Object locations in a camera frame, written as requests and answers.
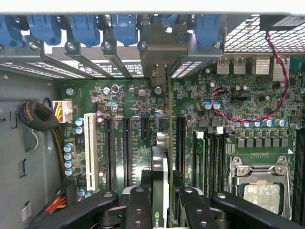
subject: power connector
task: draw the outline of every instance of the power connector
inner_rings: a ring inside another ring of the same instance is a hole
[[[72,101],[71,100],[53,101],[52,104],[53,104],[53,109],[55,107],[57,107],[57,109],[58,109],[58,111],[55,113],[55,116],[57,117],[59,123],[72,122],[73,110],[72,110]]]

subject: white label sticker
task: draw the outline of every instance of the white label sticker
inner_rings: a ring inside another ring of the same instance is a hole
[[[305,23],[305,17],[285,17],[273,26],[298,26]]]

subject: white power connector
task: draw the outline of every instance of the white power connector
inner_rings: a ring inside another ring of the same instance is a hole
[[[63,101],[53,101],[53,108],[56,106],[56,104],[59,103],[62,105],[62,110],[60,111],[60,114],[62,115],[61,121],[59,123],[70,123],[73,120],[72,117],[72,101],[71,100],[63,100]]]

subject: red wire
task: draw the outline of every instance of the red wire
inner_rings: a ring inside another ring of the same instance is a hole
[[[283,61],[280,59],[280,56],[277,52],[277,50],[274,48],[272,42],[271,42],[271,36],[270,34],[267,32],[267,42],[268,42],[268,46],[274,51],[274,56],[276,58],[276,62],[281,65],[282,67],[284,67],[284,77],[285,77],[285,85],[288,85],[288,72],[287,72],[287,69],[286,67],[284,66],[284,63]],[[224,93],[225,90],[224,89],[221,89],[221,90],[218,90],[217,92],[214,92],[212,95],[211,95],[211,107],[212,109],[214,110],[213,108],[213,97],[216,96],[218,93]],[[252,121],[247,121],[247,120],[242,120],[242,119],[238,119],[238,118],[228,118],[227,116],[225,116],[223,113],[221,113],[220,111],[215,111],[216,114],[220,115],[221,117],[223,117],[224,119],[226,120],[229,120],[229,121],[234,121],[234,122],[241,122],[241,123],[250,123],[250,122],[258,122],[258,121],[261,121],[263,119],[266,119],[266,118],[269,118],[271,116],[273,116],[276,112],[277,112],[277,109],[279,109],[281,106],[282,106],[282,103],[284,102],[284,99],[287,97],[288,95],[288,90],[285,91],[284,95],[282,96],[281,100],[278,102],[277,106],[276,106],[276,110],[271,112],[270,114],[267,114],[265,116],[262,116],[262,117],[259,117],[259,118],[255,118],[254,120]]]

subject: capacitor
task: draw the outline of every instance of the capacitor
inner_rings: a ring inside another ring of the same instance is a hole
[[[101,102],[101,99],[99,97],[92,97],[91,102],[93,104],[99,104]]]
[[[71,176],[74,172],[75,172],[75,168],[74,168],[74,167],[67,168],[67,169],[65,170],[65,175],[66,175],[66,176]]]
[[[252,122],[252,125],[254,127],[261,127],[262,126],[262,122]]]
[[[78,126],[75,128],[75,133],[77,133],[78,135],[83,133],[83,128],[81,126]]]
[[[104,118],[104,113],[102,111],[97,111],[95,114],[97,117]]]
[[[300,123],[298,123],[298,124],[297,123],[291,123],[290,127],[295,129],[295,130],[300,130],[300,129],[302,129],[302,124],[300,124]]]
[[[264,126],[267,126],[267,127],[272,127],[273,126],[273,122],[272,122],[272,120],[271,119],[264,119],[263,120],[263,125]]]
[[[215,86],[216,86],[216,84],[215,84],[215,82],[213,82],[213,81],[211,81],[211,82],[209,82],[209,83],[206,84],[206,87],[207,87],[207,88],[213,88],[213,87],[215,87]]]
[[[232,92],[239,92],[242,89],[240,85],[235,85],[231,87]]]
[[[109,87],[104,87],[104,88],[103,88],[103,93],[104,93],[105,95],[109,95],[109,94],[110,94],[110,88],[109,88]]]
[[[262,96],[260,96],[259,97],[259,99],[258,99],[258,101],[260,101],[260,102],[267,102],[267,101],[269,101],[270,100],[270,96],[268,96],[268,95],[262,95]]]
[[[242,123],[242,125],[244,126],[244,127],[250,127],[251,126],[251,123]]]
[[[92,195],[93,195],[93,192],[87,191],[86,194],[85,194],[85,198],[90,197]]]
[[[80,188],[80,190],[78,190],[78,192],[77,192],[77,195],[78,195],[79,197],[84,197],[85,194],[86,194],[86,189],[84,189],[83,187]]]
[[[71,159],[69,161],[65,161],[64,165],[65,165],[66,168],[71,168],[74,165],[74,160]]]
[[[244,92],[244,91],[247,91],[248,90],[248,86],[247,85],[243,85],[242,86],[242,91]]]
[[[103,177],[106,174],[106,165],[103,165],[103,167],[100,169],[99,177]]]
[[[73,149],[74,149],[74,145],[72,143],[68,143],[63,147],[63,151],[65,151],[66,153],[71,152]]]
[[[162,94],[162,88],[161,88],[161,87],[156,87],[156,88],[154,89],[154,92],[155,92],[155,94],[157,94],[157,95],[161,95],[161,94]]]
[[[213,103],[213,108],[215,109],[215,110],[219,110],[220,109],[220,102],[215,102],[215,103]]]
[[[74,153],[73,153],[73,152],[65,153],[65,154],[63,155],[63,158],[64,158],[65,160],[71,160],[71,159],[74,158]]]
[[[97,118],[96,121],[97,121],[97,123],[100,124],[100,125],[104,125],[104,123],[105,123],[105,120],[104,120],[103,118],[101,118],[101,117]]]
[[[276,126],[280,126],[280,127],[284,127],[286,125],[286,121],[284,119],[278,118],[275,121],[275,125]]]
[[[204,102],[202,104],[202,106],[206,109],[206,110],[211,110],[211,103],[210,102]]]
[[[84,120],[83,118],[77,118],[77,119],[75,120],[75,124],[76,124],[77,126],[82,126],[82,125],[84,125],[84,123],[85,123],[85,120]]]
[[[281,88],[284,88],[285,87],[285,83],[284,82],[276,82],[275,84],[272,85],[272,88],[273,89],[281,89]]]

